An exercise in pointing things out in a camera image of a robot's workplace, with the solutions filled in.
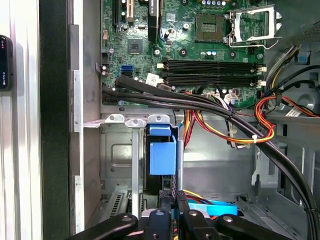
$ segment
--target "metal frame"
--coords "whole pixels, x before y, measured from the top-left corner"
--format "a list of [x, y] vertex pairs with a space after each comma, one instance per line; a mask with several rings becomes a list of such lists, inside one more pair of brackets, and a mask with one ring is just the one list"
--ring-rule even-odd
[[[241, 28], [240, 28], [240, 22], [241, 22], [241, 16], [242, 14], [258, 14], [258, 13], [268, 13], [268, 21], [267, 21], [267, 27], [268, 27], [268, 35], [264, 36], [250, 36], [248, 39], [243, 39], [241, 37]], [[226, 15], [231, 22], [231, 33], [227, 35], [227, 38], [225, 42], [229, 44], [230, 48], [248, 48], [250, 45], [237, 45], [241, 43], [246, 42], [253, 42], [253, 41], [265, 41], [265, 40], [271, 40], [271, 39], [277, 39], [276, 43], [274, 43], [270, 47], [266, 47], [264, 44], [258, 44], [254, 45], [254, 47], [264, 47], [266, 50], [271, 49], [273, 46], [275, 46], [281, 37], [276, 37], [275, 34], [277, 31], [281, 28], [282, 24], [277, 23], [278, 19], [281, 19], [281, 14], [275, 11], [275, 5], [267, 5], [267, 6], [258, 6], [258, 7], [252, 7], [247, 9], [240, 9], [240, 10], [234, 10], [229, 12], [229, 16]]]
[[38, 1], [0, 6], [0, 33], [13, 41], [16, 63], [12, 91], [0, 93], [0, 239], [41, 240]]

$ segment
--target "ram slot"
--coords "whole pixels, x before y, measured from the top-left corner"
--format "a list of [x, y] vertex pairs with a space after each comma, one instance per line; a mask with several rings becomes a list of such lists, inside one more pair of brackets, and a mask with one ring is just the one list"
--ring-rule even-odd
[[255, 63], [227, 61], [167, 60], [163, 67], [171, 73], [249, 74], [257, 70]]
[[201, 86], [212, 83], [223, 87], [250, 87], [257, 81], [255, 76], [219, 76], [202, 74], [168, 73], [164, 78], [169, 85], [175, 87]]

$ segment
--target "electronic device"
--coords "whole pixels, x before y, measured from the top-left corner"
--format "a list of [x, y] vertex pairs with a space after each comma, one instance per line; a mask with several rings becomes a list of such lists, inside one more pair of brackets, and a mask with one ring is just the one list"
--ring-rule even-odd
[[0, 35], [0, 91], [9, 91], [14, 76], [13, 43]]

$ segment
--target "wire bundle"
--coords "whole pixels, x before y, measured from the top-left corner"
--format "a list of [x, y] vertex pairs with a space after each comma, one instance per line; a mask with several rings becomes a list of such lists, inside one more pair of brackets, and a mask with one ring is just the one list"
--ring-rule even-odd
[[[123, 100], [152, 107], [191, 111], [188, 112], [189, 115], [187, 122], [190, 121], [190, 123], [188, 123], [189, 126], [192, 126], [190, 124], [192, 123], [191, 116], [193, 116], [194, 120], [198, 120], [198, 123], [202, 124], [203, 127], [228, 141], [237, 141], [237, 143], [241, 144], [257, 144], [257, 146], [266, 154], [266, 156], [272, 160], [272, 162], [280, 169], [280, 171], [282, 171], [282, 173], [287, 177], [299, 194], [307, 214], [309, 229], [308, 234], [310, 239], [320, 239], [320, 222], [317, 212], [317, 205], [306, 179], [295, 166], [295, 164], [290, 161], [288, 157], [284, 155], [272, 142], [269, 141], [269, 139], [271, 139], [272, 135], [275, 133], [273, 130], [273, 124], [268, 122], [262, 115], [262, 106], [266, 101], [276, 98], [276, 96], [267, 96], [270, 98], [264, 98], [260, 100], [255, 106], [254, 113], [257, 120], [264, 128], [268, 129], [268, 134], [263, 135], [259, 130], [241, 118], [234, 110], [222, 107], [221, 104], [217, 103], [213, 99], [207, 99], [200, 95], [168, 92], [156, 87], [145, 86], [143, 83], [136, 83], [135, 88], [140, 88], [140, 84], [142, 84], [141, 86], [144, 87], [143, 90], [141, 89], [140, 91], [147, 92], [149, 94], [117, 92], [110, 89], [104, 90], [103, 94], [107, 95], [108, 98], [111, 99]], [[297, 107], [308, 116], [317, 117], [317, 115], [313, 116], [312, 112], [303, 109], [287, 97], [283, 96], [282, 99], [292, 106]], [[224, 135], [207, 124], [204, 121], [201, 112], [208, 112], [223, 117], [241, 130], [245, 135], [247, 135], [248, 138], [232, 138]]]

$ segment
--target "green circuit board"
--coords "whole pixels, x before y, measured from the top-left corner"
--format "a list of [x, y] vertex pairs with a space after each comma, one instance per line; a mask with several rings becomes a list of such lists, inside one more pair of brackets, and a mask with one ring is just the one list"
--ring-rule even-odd
[[[114, 0], [102, 0], [102, 23], [101, 23], [101, 62], [109, 62], [108, 73], [101, 75], [102, 84], [110, 88], [114, 87], [114, 81], [121, 74], [122, 65], [134, 66], [132, 77], [145, 82], [148, 73], [160, 75], [162, 57], [173, 60], [196, 60], [196, 61], [227, 61], [238, 63], [263, 63], [264, 49], [257, 48], [254, 54], [250, 54], [249, 48], [230, 48], [222, 41], [207, 42], [201, 39], [203, 36], [197, 33], [197, 24], [205, 23], [208, 15], [223, 18], [224, 13], [232, 9], [231, 2], [225, 1], [226, 5], [203, 5], [198, 0], [162, 0], [161, 2], [161, 28], [156, 42], [148, 40], [148, 1], [133, 0], [134, 18], [128, 23], [125, 18], [119, 21], [119, 27], [113, 25]], [[239, 9], [255, 7], [249, 4], [249, 0], [237, 0]], [[267, 0], [262, 0], [259, 6], [266, 5]], [[117, 14], [126, 13], [125, 7], [119, 7]], [[265, 14], [254, 15], [243, 14], [240, 28], [243, 37], [261, 36], [265, 33]], [[223, 32], [228, 31], [226, 20], [222, 24]], [[206, 25], [208, 32], [217, 27], [213, 24]], [[181, 56], [184, 49], [187, 55]], [[214, 52], [208, 57], [207, 52]], [[194, 90], [199, 86], [177, 87], [178, 90]], [[248, 106], [257, 99], [255, 87], [226, 87], [225, 91], [238, 89], [238, 107]], [[104, 104], [118, 104], [117, 102], [103, 99]], [[132, 105], [133, 103], [121, 102], [121, 105]]]

